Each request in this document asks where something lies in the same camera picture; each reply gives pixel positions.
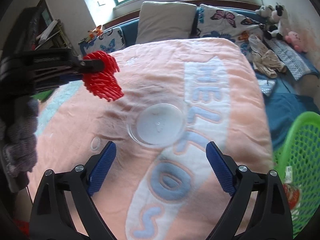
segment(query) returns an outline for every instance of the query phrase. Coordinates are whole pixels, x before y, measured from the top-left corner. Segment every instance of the butterfly print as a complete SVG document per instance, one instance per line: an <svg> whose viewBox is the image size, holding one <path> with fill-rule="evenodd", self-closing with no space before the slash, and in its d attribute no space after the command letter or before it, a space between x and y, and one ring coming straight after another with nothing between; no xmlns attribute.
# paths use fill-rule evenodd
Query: butterfly print
<svg viewBox="0 0 320 240"><path fill-rule="evenodd" d="M110 31L104 32L103 34L101 34L101 35L99 36L99 40L103 40L103 38L104 38L105 35L110 36L112 33L113 33L113 29L110 30Z"/></svg>
<svg viewBox="0 0 320 240"><path fill-rule="evenodd" d="M124 45L124 36L123 36L122 31L121 31L121 30L118 30L118 34L119 34L119 36L121 37L121 43L122 43L122 45Z"/></svg>
<svg viewBox="0 0 320 240"><path fill-rule="evenodd" d="M200 34L201 34L201 30L199 28L197 28L196 38L200 38Z"/></svg>
<svg viewBox="0 0 320 240"><path fill-rule="evenodd" d="M254 24L260 25L260 22L252 20L251 18L246 18L246 19L241 21L241 24L242 25L254 25Z"/></svg>
<svg viewBox="0 0 320 240"><path fill-rule="evenodd" d="M216 31L211 32L211 34L203 35L202 37L203 37L203 38L206 38L206 37L224 38L224 39L227 39L227 40L229 40L229 41L232 41L233 43L236 42L236 40L233 39L230 34L218 33L218 32L216 32Z"/></svg>
<svg viewBox="0 0 320 240"><path fill-rule="evenodd" d="M248 41L249 40L249 33L247 31L244 31L241 33L241 35L238 37L239 41Z"/></svg>
<svg viewBox="0 0 320 240"><path fill-rule="evenodd" d="M109 46L106 47L104 45L100 45L100 49L103 50L105 53L111 53L111 52L115 52L115 46L116 46L116 40L112 39L109 43Z"/></svg>
<svg viewBox="0 0 320 240"><path fill-rule="evenodd" d="M202 7L200 7L198 19L200 23L204 23L204 9Z"/></svg>
<svg viewBox="0 0 320 240"><path fill-rule="evenodd" d="M248 53L251 52L251 47L249 45L249 42L245 42L240 46L241 52L246 56Z"/></svg>
<svg viewBox="0 0 320 240"><path fill-rule="evenodd" d="M225 19L232 27L236 28L235 18L236 17L234 14L223 10L217 10L216 13L212 17L210 17L211 20Z"/></svg>

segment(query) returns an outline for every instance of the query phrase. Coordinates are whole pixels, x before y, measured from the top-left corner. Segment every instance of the sticker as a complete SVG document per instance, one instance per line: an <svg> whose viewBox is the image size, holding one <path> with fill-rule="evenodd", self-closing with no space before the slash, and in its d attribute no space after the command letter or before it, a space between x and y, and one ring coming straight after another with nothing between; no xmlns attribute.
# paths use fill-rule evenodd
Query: sticker
<svg viewBox="0 0 320 240"><path fill-rule="evenodd" d="M300 206L301 190L300 187L290 186L288 184L283 184L285 195L287 196L290 210L298 208Z"/></svg>
<svg viewBox="0 0 320 240"><path fill-rule="evenodd" d="M295 206L294 209L291 210L291 218L292 221L295 221L299 218L299 207L300 207L300 202Z"/></svg>
<svg viewBox="0 0 320 240"><path fill-rule="evenodd" d="M290 184L292 183L292 166L286 166L285 168L285 183Z"/></svg>

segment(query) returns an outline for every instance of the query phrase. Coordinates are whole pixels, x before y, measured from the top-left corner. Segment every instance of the clear plastic lid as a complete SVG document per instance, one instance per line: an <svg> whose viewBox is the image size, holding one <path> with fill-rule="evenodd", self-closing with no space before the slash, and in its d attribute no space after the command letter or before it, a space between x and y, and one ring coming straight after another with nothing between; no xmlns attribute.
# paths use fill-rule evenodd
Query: clear plastic lid
<svg viewBox="0 0 320 240"><path fill-rule="evenodd" d="M186 126L186 103L166 93L140 99L127 117L127 130L137 143L163 148L179 140Z"/></svg>

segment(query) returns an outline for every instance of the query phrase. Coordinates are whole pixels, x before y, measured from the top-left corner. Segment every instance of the clothing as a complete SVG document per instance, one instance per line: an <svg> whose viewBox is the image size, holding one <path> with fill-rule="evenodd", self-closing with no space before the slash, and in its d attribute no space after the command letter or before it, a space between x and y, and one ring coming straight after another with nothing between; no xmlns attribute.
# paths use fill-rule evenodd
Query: clothing
<svg viewBox="0 0 320 240"><path fill-rule="evenodd" d="M14 116L13 123L6 123L10 120L7 114L11 112L16 115L15 104L2 104L0 114L0 139L5 139L1 154L7 162L7 172L12 177L17 177L20 172L32 171L36 165L36 136L37 129L38 101L28 99L21 105L21 115Z"/></svg>
<svg viewBox="0 0 320 240"><path fill-rule="evenodd" d="M279 149L294 120L303 112L320 114L313 98L291 93L273 93L264 97L266 113L269 118L273 151Z"/></svg>
<svg viewBox="0 0 320 240"><path fill-rule="evenodd" d="M255 71L259 71L269 78L277 77L276 70L286 72L285 64L257 36L251 35L249 44L252 49L252 62Z"/></svg>

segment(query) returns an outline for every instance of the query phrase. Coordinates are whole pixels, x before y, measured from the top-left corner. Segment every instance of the white pillow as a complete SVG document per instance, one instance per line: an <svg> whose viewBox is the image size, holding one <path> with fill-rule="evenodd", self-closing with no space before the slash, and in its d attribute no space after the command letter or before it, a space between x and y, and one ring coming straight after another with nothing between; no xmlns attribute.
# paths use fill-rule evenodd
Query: white pillow
<svg viewBox="0 0 320 240"><path fill-rule="evenodd" d="M79 46L83 56L97 50L111 53L126 47L123 32L120 27L104 31L103 34L95 37L92 41L82 42Z"/></svg>
<svg viewBox="0 0 320 240"><path fill-rule="evenodd" d="M180 2L143 2L136 44L188 39L197 6Z"/></svg>
<svg viewBox="0 0 320 240"><path fill-rule="evenodd" d="M200 5L197 36L225 38L240 47L241 52L252 62L248 38L251 34L263 40L260 23L242 14L209 5Z"/></svg>

